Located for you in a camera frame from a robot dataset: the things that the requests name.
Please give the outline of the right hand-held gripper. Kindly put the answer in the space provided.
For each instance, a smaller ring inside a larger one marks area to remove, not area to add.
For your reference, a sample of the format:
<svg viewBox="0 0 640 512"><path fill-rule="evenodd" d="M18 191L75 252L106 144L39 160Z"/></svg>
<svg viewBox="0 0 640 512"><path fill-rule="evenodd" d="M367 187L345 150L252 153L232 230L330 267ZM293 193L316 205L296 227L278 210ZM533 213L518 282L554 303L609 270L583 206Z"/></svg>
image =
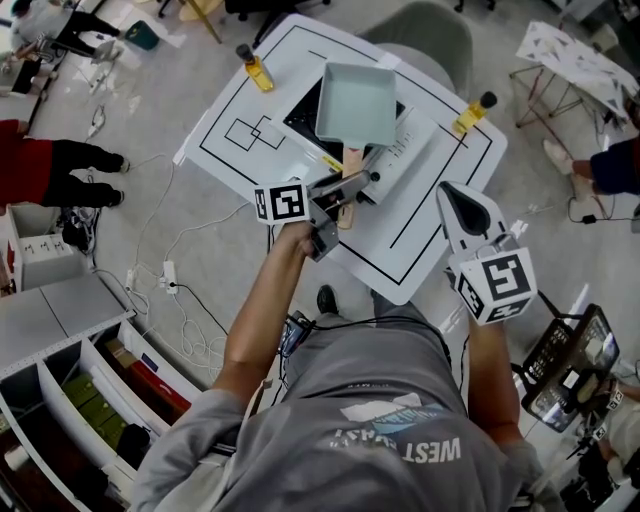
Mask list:
<svg viewBox="0 0 640 512"><path fill-rule="evenodd" d="M436 200L451 250L448 274L476 323L522 314L538 292L534 269L529 250L518 244L498 204L452 181L438 185Z"/></svg>

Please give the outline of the person's left hand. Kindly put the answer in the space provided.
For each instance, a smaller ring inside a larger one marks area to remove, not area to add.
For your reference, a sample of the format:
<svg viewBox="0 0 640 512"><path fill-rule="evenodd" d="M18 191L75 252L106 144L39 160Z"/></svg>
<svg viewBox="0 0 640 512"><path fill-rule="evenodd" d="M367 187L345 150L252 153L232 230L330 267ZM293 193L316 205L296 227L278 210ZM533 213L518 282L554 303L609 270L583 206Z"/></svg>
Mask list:
<svg viewBox="0 0 640 512"><path fill-rule="evenodd" d="M276 238L275 247L311 257L314 253L311 234L312 226L306 221L284 224Z"/></svg>

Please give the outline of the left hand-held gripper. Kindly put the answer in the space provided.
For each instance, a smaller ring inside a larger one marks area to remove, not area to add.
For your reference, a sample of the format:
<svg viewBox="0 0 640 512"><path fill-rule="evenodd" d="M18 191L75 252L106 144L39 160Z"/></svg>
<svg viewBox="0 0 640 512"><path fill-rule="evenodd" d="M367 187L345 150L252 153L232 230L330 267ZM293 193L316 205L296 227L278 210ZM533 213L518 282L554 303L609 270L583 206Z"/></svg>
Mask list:
<svg viewBox="0 0 640 512"><path fill-rule="evenodd" d="M370 183L370 174L361 170L346 177L343 173L306 184L291 179L254 187L257 220L269 226L306 221L312 226L312 259L320 261L339 243L338 217Z"/></svg>

